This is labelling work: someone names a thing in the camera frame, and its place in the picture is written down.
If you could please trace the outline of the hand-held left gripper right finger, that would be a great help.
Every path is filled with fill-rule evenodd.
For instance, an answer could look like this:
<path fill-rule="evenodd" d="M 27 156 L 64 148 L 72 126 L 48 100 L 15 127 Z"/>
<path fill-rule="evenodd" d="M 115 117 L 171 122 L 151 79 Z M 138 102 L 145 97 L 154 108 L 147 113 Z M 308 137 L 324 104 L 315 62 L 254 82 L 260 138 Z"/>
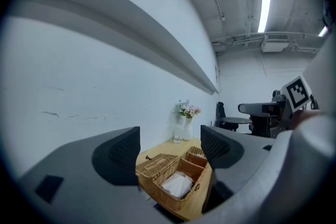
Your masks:
<path fill-rule="evenodd" d="M 239 192 L 265 161 L 275 140 L 201 125 L 201 149 L 212 169 L 202 213 Z"/>

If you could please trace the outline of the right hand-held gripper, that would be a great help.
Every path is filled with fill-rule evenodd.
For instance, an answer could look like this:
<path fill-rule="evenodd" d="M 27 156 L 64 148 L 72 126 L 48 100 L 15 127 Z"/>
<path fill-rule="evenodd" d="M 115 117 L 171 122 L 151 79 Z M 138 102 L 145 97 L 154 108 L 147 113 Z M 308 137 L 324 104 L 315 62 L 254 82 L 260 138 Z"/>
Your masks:
<path fill-rule="evenodd" d="M 306 109 L 306 105 L 313 102 L 311 97 L 302 77 L 298 76 L 280 90 L 275 90 L 272 102 L 242 103 L 238 110 L 244 114 L 269 114 L 270 136 L 277 137 L 281 132 L 294 130 L 304 120 L 319 115 L 315 105 Z"/>

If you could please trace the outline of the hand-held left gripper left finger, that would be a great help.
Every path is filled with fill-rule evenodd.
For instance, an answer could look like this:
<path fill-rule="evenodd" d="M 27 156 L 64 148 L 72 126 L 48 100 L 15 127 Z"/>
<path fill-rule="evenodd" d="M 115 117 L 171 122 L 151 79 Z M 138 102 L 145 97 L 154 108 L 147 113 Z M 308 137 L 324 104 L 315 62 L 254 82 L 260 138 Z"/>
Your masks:
<path fill-rule="evenodd" d="M 70 142 L 34 165 L 18 185 L 51 223 L 168 223 L 140 192 L 140 149 L 139 127 Z"/>

